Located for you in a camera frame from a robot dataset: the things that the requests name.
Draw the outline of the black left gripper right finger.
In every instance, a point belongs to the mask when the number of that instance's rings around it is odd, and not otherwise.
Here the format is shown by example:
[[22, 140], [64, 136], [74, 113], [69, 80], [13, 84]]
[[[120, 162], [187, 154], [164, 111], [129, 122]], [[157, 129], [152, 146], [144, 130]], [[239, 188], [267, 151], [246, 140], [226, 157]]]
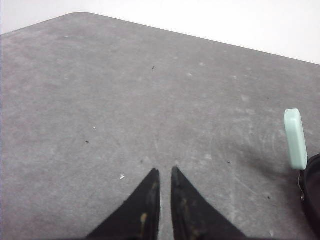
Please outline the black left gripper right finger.
[[247, 237], [202, 197], [177, 166], [171, 172], [171, 217], [176, 240], [244, 240]]

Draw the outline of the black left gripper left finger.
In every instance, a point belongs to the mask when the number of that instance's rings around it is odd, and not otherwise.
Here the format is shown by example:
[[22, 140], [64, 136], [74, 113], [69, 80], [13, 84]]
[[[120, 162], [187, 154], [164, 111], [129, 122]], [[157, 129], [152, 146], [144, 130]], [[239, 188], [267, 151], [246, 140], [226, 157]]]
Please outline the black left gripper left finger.
[[87, 240], [156, 240], [160, 223], [160, 172], [153, 168], [123, 204]]

